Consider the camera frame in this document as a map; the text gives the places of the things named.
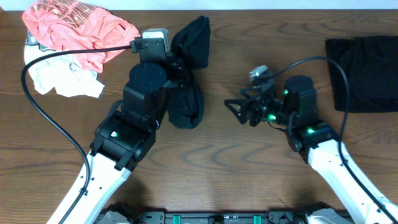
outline cable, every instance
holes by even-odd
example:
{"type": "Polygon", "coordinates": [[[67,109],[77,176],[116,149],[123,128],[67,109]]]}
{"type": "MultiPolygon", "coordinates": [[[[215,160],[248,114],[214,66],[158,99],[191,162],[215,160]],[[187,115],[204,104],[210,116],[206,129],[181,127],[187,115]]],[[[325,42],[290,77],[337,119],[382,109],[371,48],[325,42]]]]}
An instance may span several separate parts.
{"type": "Polygon", "coordinates": [[[52,57],[57,57],[57,56],[61,56],[61,55],[67,55],[67,54],[82,54],[82,53],[98,53],[98,52],[108,52],[108,51],[113,51],[113,50],[124,50],[124,49],[130,49],[131,46],[122,46],[122,47],[112,47],[112,48],[108,48],[108,49],[93,49],[93,50],[69,50],[69,51],[65,51],[65,52],[57,52],[54,54],[48,54],[48,55],[44,55],[41,56],[31,62],[29,62],[24,69],[22,70],[21,73],[21,83],[22,83],[22,89],[25,92],[25,96],[26,98],[29,100],[29,102],[33,105],[33,107],[47,120],[49,121],[52,125],[54,125],[55,128],[57,128],[63,135],[65,135],[65,137],[67,137],[67,139],[69,139],[69,141],[72,142],[72,144],[77,148],[77,150],[80,152],[80,155],[82,156],[84,162],[85,162],[85,166],[86,166],[86,180],[85,183],[83,185],[83,187],[80,190],[79,195],[77,196],[77,198],[75,199],[75,201],[72,203],[72,205],[70,206],[70,208],[68,209],[68,211],[64,214],[64,216],[62,217],[62,219],[60,220],[59,223],[64,223],[64,221],[68,218],[69,214],[72,212],[72,210],[75,208],[76,204],[79,202],[79,200],[81,199],[81,197],[86,193],[87,190],[87,186],[88,183],[90,181],[90,165],[88,163],[88,159],[87,156],[84,152],[84,150],[81,148],[81,146],[76,142],[76,140],[66,131],[64,130],[59,124],[57,124],[46,112],[44,112],[44,110],[36,103],[36,101],[33,99],[32,95],[29,93],[29,90],[27,88],[26,85],[26,73],[28,71],[28,69],[33,66],[35,63],[48,59],[48,58],[52,58],[52,57]]]}
{"type": "Polygon", "coordinates": [[[340,71],[341,76],[343,77],[343,80],[344,80],[344,85],[345,85],[345,88],[346,88],[346,109],[344,111],[343,123],[341,124],[341,129],[340,129],[339,139],[338,139],[338,154],[340,155],[341,161],[343,162],[344,166],[346,167],[347,171],[352,176],[352,178],[355,180],[355,182],[362,188],[362,190],[369,196],[369,198],[372,199],[372,201],[380,208],[380,210],[382,210],[393,223],[398,223],[398,221],[386,209],[386,206],[382,202],[380,202],[366,188],[366,186],[358,179],[358,177],[354,174],[354,172],[349,167],[348,161],[345,159],[345,157],[343,155],[342,148],[341,148],[341,142],[343,140],[343,134],[344,134],[344,130],[345,130],[346,123],[347,123],[348,110],[349,110],[349,101],[350,101],[350,93],[349,93],[349,85],[348,85],[347,76],[346,76],[344,70],[342,69],[342,67],[337,62],[335,62],[333,59],[330,59],[328,57],[323,57],[323,56],[308,57],[308,58],[305,58],[305,59],[301,59],[301,60],[299,60],[297,62],[294,62],[291,65],[288,65],[287,67],[285,67],[281,71],[277,72],[275,75],[271,76],[269,79],[276,78],[279,75],[281,75],[282,73],[286,72],[287,70],[293,68],[294,66],[296,66],[298,64],[301,64],[301,63],[304,63],[304,62],[311,61],[311,60],[327,60],[327,61],[329,61],[330,63],[332,63],[340,71]]]}

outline wooden tabletop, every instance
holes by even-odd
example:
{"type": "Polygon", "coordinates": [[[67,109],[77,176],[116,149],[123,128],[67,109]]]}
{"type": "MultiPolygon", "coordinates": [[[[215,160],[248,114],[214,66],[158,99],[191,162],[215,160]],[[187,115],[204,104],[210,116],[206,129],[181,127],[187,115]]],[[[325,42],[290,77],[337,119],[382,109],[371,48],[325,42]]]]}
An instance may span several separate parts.
{"type": "MultiPolygon", "coordinates": [[[[193,130],[166,115],[155,145],[108,203],[168,211],[267,210],[323,201],[343,205],[329,185],[267,124],[240,125],[224,106],[249,86],[259,65],[278,71],[304,57],[325,55],[325,40],[397,35],[397,11],[115,11],[141,31],[167,28],[171,37],[197,16],[209,16],[209,67],[196,72],[205,115],[193,130]]],[[[0,15],[0,223],[45,223],[75,181],[83,161],[73,145],[26,100],[20,74],[27,29],[21,12],[0,15]]],[[[111,104],[122,98],[138,55],[128,50],[104,65],[99,99],[38,94],[40,106],[85,149],[111,104]]],[[[313,78],[320,116],[339,130],[326,62],[308,62],[292,75],[313,78]]],[[[398,113],[350,114],[344,142],[357,164],[398,203],[398,113]]]]}

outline black cloth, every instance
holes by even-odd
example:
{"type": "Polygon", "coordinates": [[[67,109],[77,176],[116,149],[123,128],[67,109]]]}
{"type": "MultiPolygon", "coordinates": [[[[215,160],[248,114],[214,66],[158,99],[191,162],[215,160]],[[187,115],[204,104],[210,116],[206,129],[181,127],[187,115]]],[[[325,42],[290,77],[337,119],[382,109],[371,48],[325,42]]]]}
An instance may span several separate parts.
{"type": "MultiPolygon", "coordinates": [[[[349,112],[398,111],[398,37],[362,37],[326,41],[326,54],[346,72],[349,112]]],[[[341,74],[329,63],[335,109],[345,111],[346,90],[341,74]]]]}
{"type": "Polygon", "coordinates": [[[189,90],[172,90],[169,101],[169,121],[178,128],[193,129],[203,117],[205,102],[193,77],[192,69],[208,66],[210,50],[209,18],[200,16],[178,32],[172,41],[171,51],[182,57],[190,71],[189,90]]]}

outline wooden table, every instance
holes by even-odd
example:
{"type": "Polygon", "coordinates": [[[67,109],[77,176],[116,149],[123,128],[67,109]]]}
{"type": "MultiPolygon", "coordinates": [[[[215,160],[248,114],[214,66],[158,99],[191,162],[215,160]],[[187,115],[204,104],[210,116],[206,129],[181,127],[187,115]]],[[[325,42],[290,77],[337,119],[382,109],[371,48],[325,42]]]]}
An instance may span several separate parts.
{"type": "MultiPolygon", "coordinates": [[[[210,65],[196,72],[205,95],[205,116],[193,130],[177,129],[167,116],[157,142],[108,203],[169,211],[267,210],[323,201],[343,205],[329,185],[285,136],[260,124],[240,125],[223,104],[249,86],[248,73],[266,64],[273,71],[304,57],[325,55],[325,40],[397,35],[397,11],[116,11],[141,31],[167,28],[170,36],[197,16],[211,21],[210,65]]],[[[44,223],[81,169],[72,144],[26,100],[20,82],[27,29],[20,12],[0,17],[0,223],[44,223]]],[[[99,99],[31,92],[43,109],[88,152],[94,131],[122,89],[138,55],[129,51],[105,64],[99,99]]],[[[281,92],[292,75],[313,78],[320,116],[336,130],[326,62],[309,62],[277,81],[281,92]]],[[[355,161],[387,197],[398,203],[398,113],[350,114],[344,136],[355,161]]]]}

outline white cloth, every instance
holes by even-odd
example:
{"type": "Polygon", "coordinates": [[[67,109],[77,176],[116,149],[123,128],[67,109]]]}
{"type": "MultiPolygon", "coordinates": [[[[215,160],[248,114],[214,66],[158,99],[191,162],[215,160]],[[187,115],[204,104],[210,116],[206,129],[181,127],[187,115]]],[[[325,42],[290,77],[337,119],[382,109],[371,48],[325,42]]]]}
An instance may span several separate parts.
{"type": "MultiPolygon", "coordinates": [[[[25,64],[43,55],[59,52],[40,46],[32,35],[28,34],[28,39],[24,52],[25,64]]],[[[29,75],[34,81],[35,89],[41,94],[46,94],[55,87],[59,95],[66,97],[86,95],[98,98],[105,87],[96,80],[97,73],[83,70],[72,54],[38,62],[30,67],[29,75]]]]}

